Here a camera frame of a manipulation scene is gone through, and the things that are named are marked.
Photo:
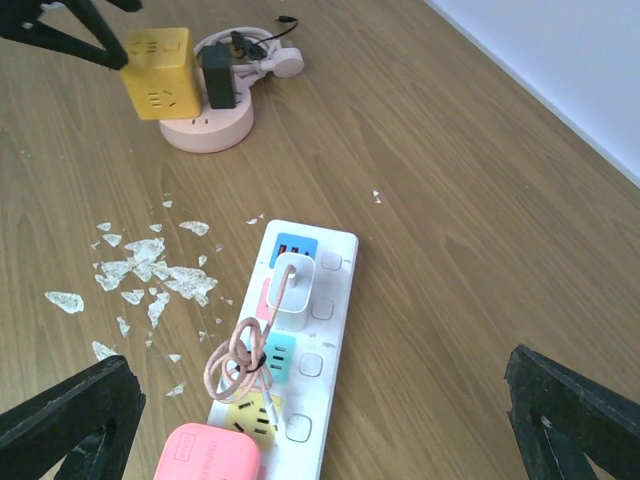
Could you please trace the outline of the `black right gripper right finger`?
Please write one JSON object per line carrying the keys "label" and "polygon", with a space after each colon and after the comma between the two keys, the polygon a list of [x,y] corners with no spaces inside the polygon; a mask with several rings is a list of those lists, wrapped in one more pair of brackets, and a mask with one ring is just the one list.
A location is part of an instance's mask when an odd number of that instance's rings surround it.
{"label": "black right gripper right finger", "polygon": [[639,404],[520,344],[505,371],[508,412],[531,479],[639,477]]}

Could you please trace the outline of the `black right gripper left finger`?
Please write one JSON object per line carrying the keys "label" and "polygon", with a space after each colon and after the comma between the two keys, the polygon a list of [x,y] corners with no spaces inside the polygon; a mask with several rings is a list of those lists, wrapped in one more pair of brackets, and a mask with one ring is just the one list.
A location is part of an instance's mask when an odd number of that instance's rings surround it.
{"label": "black right gripper left finger", "polygon": [[121,479],[145,404],[124,356],[97,362],[1,414],[1,477]]}

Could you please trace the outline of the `pink square plug adapter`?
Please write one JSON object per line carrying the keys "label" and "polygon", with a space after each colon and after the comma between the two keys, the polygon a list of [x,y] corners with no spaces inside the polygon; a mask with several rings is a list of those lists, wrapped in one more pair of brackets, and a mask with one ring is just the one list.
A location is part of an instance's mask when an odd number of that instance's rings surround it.
{"label": "pink square plug adapter", "polygon": [[187,423],[169,435],[153,479],[254,480],[260,469],[260,448],[246,434]]}

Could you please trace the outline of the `yellow cube socket adapter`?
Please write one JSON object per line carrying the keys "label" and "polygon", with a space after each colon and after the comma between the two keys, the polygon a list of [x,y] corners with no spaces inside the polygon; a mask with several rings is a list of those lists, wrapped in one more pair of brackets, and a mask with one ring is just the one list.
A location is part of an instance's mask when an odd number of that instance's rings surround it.
{"label": "yellow cube socket adapter", "polygon": [[128,64],[120,70],[120,78],[140,119],[188,119],[200,114],[195,54],[187,28],[130,30],[123,46]]}

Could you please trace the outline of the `white power strip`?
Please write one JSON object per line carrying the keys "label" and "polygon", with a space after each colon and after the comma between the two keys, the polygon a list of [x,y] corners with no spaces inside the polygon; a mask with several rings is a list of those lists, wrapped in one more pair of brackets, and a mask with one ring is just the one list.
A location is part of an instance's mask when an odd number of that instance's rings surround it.
{"label": "white power strip", "polygon": [[[244,433],[261,451],[260,479],[317,479],[321,474],[359,241],[339,230],[272,220],[265,229],[239,318],[234,344],[256,360],[228,361],[209,390],[208,422]],[[294,252],[316,263],[309,316],[300,332],[273,327],[266,297],[279,255]]]}

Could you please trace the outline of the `black power adapter plug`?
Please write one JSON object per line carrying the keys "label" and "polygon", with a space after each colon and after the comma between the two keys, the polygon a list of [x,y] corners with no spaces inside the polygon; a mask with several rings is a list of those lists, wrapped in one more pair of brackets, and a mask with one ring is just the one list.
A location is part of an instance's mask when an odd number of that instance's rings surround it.
{"label": "black power adapter plug", "polygon": [[234,109],[236,87],[233,61],[229,47],[224,43],[204,46],[200,54],[209,105],[212,109]]}

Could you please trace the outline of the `pink round power socket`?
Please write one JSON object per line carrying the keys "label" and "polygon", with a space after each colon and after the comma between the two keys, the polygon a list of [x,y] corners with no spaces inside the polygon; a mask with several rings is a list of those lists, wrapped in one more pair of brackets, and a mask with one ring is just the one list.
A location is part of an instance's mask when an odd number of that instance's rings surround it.
{"label": "pink round power socket", "polygon": [[242,87],[236,93],[233,109],[212,109],[208,102],[198,117],[160,120],[159,129],[173,147],[196,154],[227,150],[244,140],[254,124],[251,91]]}

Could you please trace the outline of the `white usb charger plug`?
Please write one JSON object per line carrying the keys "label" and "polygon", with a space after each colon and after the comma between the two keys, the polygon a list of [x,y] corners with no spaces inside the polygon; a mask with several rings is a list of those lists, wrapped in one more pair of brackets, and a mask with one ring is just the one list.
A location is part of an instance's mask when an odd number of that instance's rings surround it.
{"label": "white usb charger plug", "polygon": [[315,261],[304,254],[285,252],[277,257],[266,297],[274,328],[289,332],[305,328],[315,272]]}

